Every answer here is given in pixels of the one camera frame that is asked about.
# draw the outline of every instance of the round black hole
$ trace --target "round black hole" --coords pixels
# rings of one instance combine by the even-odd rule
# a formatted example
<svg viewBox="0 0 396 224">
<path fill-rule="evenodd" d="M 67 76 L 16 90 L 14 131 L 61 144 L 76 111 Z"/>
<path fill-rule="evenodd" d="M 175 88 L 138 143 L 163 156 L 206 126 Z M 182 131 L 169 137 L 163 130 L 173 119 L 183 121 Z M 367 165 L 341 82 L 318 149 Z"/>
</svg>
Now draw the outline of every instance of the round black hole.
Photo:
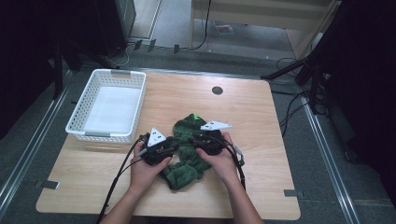
<svg viewBox="0 0 396 224">
<path fill-rule="evenodd" d="M 221 87 L 214 87 L 212 88 L 212 92 L 215 93 L 216 95 L 220 95 L 223 93 L 223 90 Z"/>
</svg>

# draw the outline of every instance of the gray floor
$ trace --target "gray floor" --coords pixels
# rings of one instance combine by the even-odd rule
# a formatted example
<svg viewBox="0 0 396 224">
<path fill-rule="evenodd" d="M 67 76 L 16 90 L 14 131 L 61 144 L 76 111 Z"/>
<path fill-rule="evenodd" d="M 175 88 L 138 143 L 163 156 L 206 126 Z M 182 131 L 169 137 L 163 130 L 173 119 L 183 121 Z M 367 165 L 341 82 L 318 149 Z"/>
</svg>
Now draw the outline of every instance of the gray floor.
<svg viewBox="0 0 396 224">
<path fill-rule="evenodd" d="M 189 25 L 186 20 L 171 18 L 176 14 L 171 13 L 173 10 L 171 5 L 175 2 L 175 0 L 163 0 L 163 7 L 152 36 L 153 39 L 157 39 L 157 47 L 154 51 L 148 52 L 147 46 L 142 46 L 139 50 L 129 48 L 129 61 L 123 52 L 111 58 L 111 61 L 123 64 L 121 69 L 193 71 L 205 72 L 213 76 L 259 79 L 260 75 L 268 75 L 277 70 L 278 59 L 293 57 L 284 31 L 238 24 L 231 24 L 235 30 L 234 35 L 220 36 L 212 29 L 207 44 L 203 45 L 201 51 L 185 50 L 173 54 L 172 47 L 175 44 L 181 47 L 187 46 L 186 36 Z M 180 7 L 187 7 L 186 2 L 188 1 L 177 1 Z M 199 44 L 199 40 L 203 37 L 200 21 L 195 21 L 195 29 L 194 46 Z M 289 62 L 282 61 L 278 65 L 282 67 L 288 64 Z M 66 137 L 64 126 L 73 110 L 73 105 L 70 103 L 78 99 L 91 71 L 98 67 L 97 63 L 84 59 L 81 71 L 73 72 L 72 83 L 60 112 L 50 125 L 1 223 L 93 223 L 95 221 L 96 215 L 38 213 L 35 210 L 35 203 L 41 189 L 34 188 L 34 184 L 37 180 L 46 179 L 50 174 Z M 270 82 L 271 89 L 298 92 L 299 89 L 293 82 L 294 76 L 290 73 Z M 6 138 L 1 140 L 0 163 L 3 164 L 3 168 L 0 170 L 0 184 L 5 183 L 25 150 L 51 103 L 52 93 L 53 87 L 50 86 L 21 117 Z M 292 96 L 273 94 L 273 97 L 278 118 L 283 119 Z M 292 108 L 300 104 L 301 102 L 296 102 Z M 365 164 L 352 164 L 346 161 L 342 144 L 331 121 L 324 116 L 318 116 L 318 119 L 361 223 L 396 223 L 395 209 L 383 190 L 378 174 Z M 318 148 L 317 139 L 303 110 L 297 112 L 290 120 L 284 143 L 295 188 L 304 195 L 299 198 L 302 216 L 296 221 L 265 220 L 266 223 L 347 223 Z"/>
<path fill-rule="evenodd" d="M 134 0 L 136 18 L 131 32 L 133 38 L 150 39 L 163 0 Z"/>
</svg>

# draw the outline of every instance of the black wire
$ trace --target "black wire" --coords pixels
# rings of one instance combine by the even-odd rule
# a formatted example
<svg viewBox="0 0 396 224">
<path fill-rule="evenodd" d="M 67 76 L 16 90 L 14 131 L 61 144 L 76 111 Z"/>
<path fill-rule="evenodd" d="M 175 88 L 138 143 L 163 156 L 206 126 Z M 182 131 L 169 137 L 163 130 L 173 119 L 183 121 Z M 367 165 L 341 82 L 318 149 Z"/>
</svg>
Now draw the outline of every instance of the black wire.
<svg viewBox="0 0 396 224">
<path fill-rule="evenodd" d="M 326 102 L 326 93 L 324 93 L 324 92 L 317 92 L 317 97 L 316 97 L 315 102 L 314 102 L 314 105 L 315 105 L 315 106 L 314 106 L 313 108 L 311 108 L 311 109 L 315 112 L 315 114 L 318 114 L 318 115 L 326 115 L 326 116 L 327 116 L 328 111 L 327 111 L 327 109 L 326 109 L 325 102 Z M 325 108 L 324 108 L 324 111 L 323 111 L 323 112 L 318 111 L 317 105 L 322 105 L 322 106 L 324 106 L 324 107 L 325 107 Z"/>
<path fill-rule="evenodd" d="M 309 65 L 306 61 L 309 61 L 307 58 L 304 58 L 304 65 L 307 67 L 307 68 L 310 68 L 310 69 L 316 69 L 318 66 L 316 65 L 316 66 L 311 66 L 311 65 Z"/>
<path fill-rule="evenodd" d="M 209 0 L 209 5 L 207 7 L 207 13 L 206 13 L 206 22 L 205 22 L 205 37 L 204 40 L 202 41 L 202 43 L 195 48 L 189 49 L 189 50 L 197 50 L 199 49 L 205 42 L 206 42 L 206 38 L 207 38 L 207 21 L 209 20 L 209 12 L 210 12 L 210 5 L 212 4 L 212 0 Z"/>
<path fill-rule="evenodd" d="M 289 65 L 291 65 L 291 64 L 297 62 L 297 60 L 296 60 L 295 58 L 281 58 L 281 59 L 279 59 L 279 60 L 276 61 L 276 68 L 277 68 L 277 70 L 280 70 L 280 68 L 279 68 L 279 63 L 280 63 L 280 61 L 285 60 L 285 59 L 292 59 L 292 60 L 293 60 L 293 61 L 290 62 Z"/>
<path fill-rule="evenodd" d="M 121 51 L 124 51 L 124 53 L 126 53 L 125 50 L 127 50 L 129 47 L 133 46 L 134 44 L 136 44 L 136 42 L 128 42 L 128 44 L 127 44 L 127 46 L 125 47 L 125 49 L 118 49 L 117 52 L 116 52 L 115 54 L 110 55 L 110 56 L 107 56 L 106 59 L 109 60 L 109 59 L 112 59 L 112 58 L 116 57 L 117 55 L 119 55 L 119 53 L 120 53 Z"/>
<path fill-rule="evenodd" d="M 139 161 L 141 161 L 141 160 L 143 160 L 143 159 L 140 159 L 140 160 L 138 160 L 138 161 L 134 161 L 134 162 L 132 162 L 131 164 L 129 164 L 127 167 L 125 167 L 125 169 L 122 170 L 121 174 L 124 173 L 126 170 L 128 170 L 128 168 L 131 167 L 133 164 L 135 164 L 135 163 L 137 163 L 137 162 L 139 162 Z"/>
<path fill-rule="evenodd" d="M 228 141 L 225 140 L 225 139 L 222 139 L 222 141 L 220 141 L 218 138 L 215 138 L 215 137 L 212 137 L 212 136 L 209 136 L 209 135 L 206 135 L 206 137 L 209 137 L 210 139 L 217 141 L 218 143 L 220 143 L 221 145 L 223 145 L 224 148 L 226 148 L 228 152 L 230 152 L 231 157 L 233 158 L 233 163 L 235 163 L 236 169 L 238 170 L 239 177 L 240 177 L 240 179 L 241 179 L 242 187 L 244 188 L 244 190 L 246 190 L 247 187 L 246 187 L 246 182 L 245 182 L 245 174 L 244 174 L 244 171 L 242 170 L 241 164 L 240 164 L 239 161 L 238 161 L 238 158 L 237 158 L 236 152 L 235 152 L 236 150 L 235 150 L 235 148 L 233 147 L 233 144 L 231 144 L 230 142 L 228 142 Z"/>
<path fill-rule="evenodd" d="M 303 92 L 300 92 L 300 93 L 296 94 L 296 95 L 293 97 L 293 99 L 290 101 L 289 106 L 288 106 L 288 110 L 287 110 L 287 112 L 286 112 L 286 117 L 281 121 L 281 122 L 284 121 L 284 124 L 283 124 L 282 126 L 285 126 L 285 128 L 284 128 L 283 131 L 282 131 L 282 137 L 285 136 L 286 130 L 288 129 L 288 122 L 289 122 L 289 119 L 287 119 L 287 117 L 289 116 L 289 112 L 290 112 L 291 105 L 292 105 L 292 103 L 293 103 L 299 96 L 303 96 L 303 95 L 307 95 L 307 92 L 306 92 L 306 91 L 303 91 Z"/>
<path fill-rule="evenodd" d="M 273 94 L 281 94 L 281 95 L 295 95 L 298 93 L 291 93 L 291 92 L 285 92 L 285 91 L 271 91 Z"/>
<path fill-rule="evenodd" d="M 279 122 L 279 126 L 283 127 L 285 126 L 285 122 L 288 119 L 291 119 L 291 117 L 298 112 L 299 110 L 301 110 L 305 105 L 308 105 L 308 103 L 305 103 L 303 105 L 299 105 L 297 108 L 295 108 L 293 111 L 291 111 L 291 113 L 289 113 L 284 119 L 282 119 L 282 121 Z"/>
<path fill-rule="evenodd" d="M 129 156 L 131 155 L 131 153 L 132 153 L 132 151 L 134 150 L 134 148 L 136 147 L 137 143 L 140 142 L 142 139 L 143 139 L 143 137 L 139 137 L 139 138 L 134 142 L 134 144 L 131 146 L 131 149 L 129 149 L 129 151 L 128 151 L 126 157 L 125 157 L 125 160 L 123 161 L 122 166 L 120 167 L 119 172 L 117 173 L 116 177 L 114 178 L 113 183 L 111 184 L 110 190 L 108 191 L 108 194 L 107 194 L 107 196 L 106 196 L 105 203 L 103 204 L 103 207 L 102 207 L 102 211 L 101 211 L 101 213 L 99 214 L 98 219 L 96 220 L 96 223 L 97 223 L 97 224 L 99 224 L 99 223 L 102 221 L 103 215 L 105 214 L 105 210 L 106 210 L 106 208 L 108 207 L 108 201 L 110 201 L 111 194 L 113 193 L 113 190 L 114 190 L 114 188 L 116 187 L 117 182 L 119 181 L 120 176 L 121 176 L 122 173 L 125 171 L 125 170 L 123 169 L 125 163 L 128 161 L 128 158 L 129 158 Z"/>
</svg>

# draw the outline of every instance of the wrist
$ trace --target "wrist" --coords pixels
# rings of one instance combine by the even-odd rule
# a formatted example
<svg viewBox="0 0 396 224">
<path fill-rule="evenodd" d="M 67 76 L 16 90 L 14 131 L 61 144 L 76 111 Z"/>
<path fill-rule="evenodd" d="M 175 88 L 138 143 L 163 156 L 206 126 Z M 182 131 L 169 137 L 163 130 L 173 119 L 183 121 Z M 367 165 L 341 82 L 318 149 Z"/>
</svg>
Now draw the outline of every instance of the wrist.
<svg viewBox="0 0 396 224">
<path fill-rule="evenodd" d="M 241 184 L 238 175 L 227 175 L 224 176 L 221 180 L 227 189 L 231 186 L 234 186 L 235 184 Z"/>
<path fill-rule="evenodd" d="M 129 187 L 125 194 L 140 199 L 145 192 L 144 189 Z"/>
</svg>

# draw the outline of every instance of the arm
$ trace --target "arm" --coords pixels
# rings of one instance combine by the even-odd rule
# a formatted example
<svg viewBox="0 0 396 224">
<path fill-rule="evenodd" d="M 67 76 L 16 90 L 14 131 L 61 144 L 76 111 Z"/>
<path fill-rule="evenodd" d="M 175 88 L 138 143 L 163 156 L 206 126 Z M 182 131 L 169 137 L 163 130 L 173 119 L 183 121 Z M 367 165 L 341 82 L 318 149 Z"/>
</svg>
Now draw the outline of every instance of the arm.
<svg viewBox="0 0 396 224">
<path fill-rule="evenodd" d="M 171 158 L 168 157 L 160 164 L 150 166 L 136 157 L 136 154 L 140 152 L 141 149 L 142 143 L 138 143 L 134 149 L 134 158 L 131 159 L 131 163 L 136 163 L 131 166 L 131 182 L 129 188 L 120 201 L 111 209 L 107 216 L 103 218 L 101 223 L 129 223 L 140 199 L 152 185 L 157 174 L 165 168 L 171 160 Z"/>
<path fill-rule="evenodd" d="M 223 137 L 228 142 L 233 142 L 228 133 L 223 133 Z M 230 152 L 222 150 L 217 156 L 209 156 L 202 149 L 197 148 L 197 153 L 202 159 L 212 165 L 215 173 L 228 190 L 235 223 L 263 223 L 262 218 L 241 185 Z"/>
</svg>

